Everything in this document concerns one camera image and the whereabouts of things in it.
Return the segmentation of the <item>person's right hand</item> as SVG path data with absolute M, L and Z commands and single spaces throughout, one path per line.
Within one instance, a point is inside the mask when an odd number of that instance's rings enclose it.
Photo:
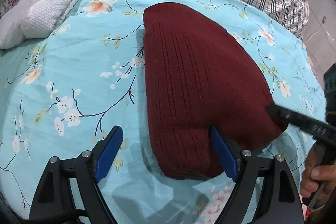
M 299 189 L 301 196 L 309 198 L 312 193 L 318 190 L 318 181 L 325 181 L 325 187 L 315 203 L 315 207 L 321 207 L 327 203 L 335 188 L 336 171 L 335 165 L 318 166 L 316 162 L 317 155 L 314 145 L 305 160 L 305 170 L 302 173 Z

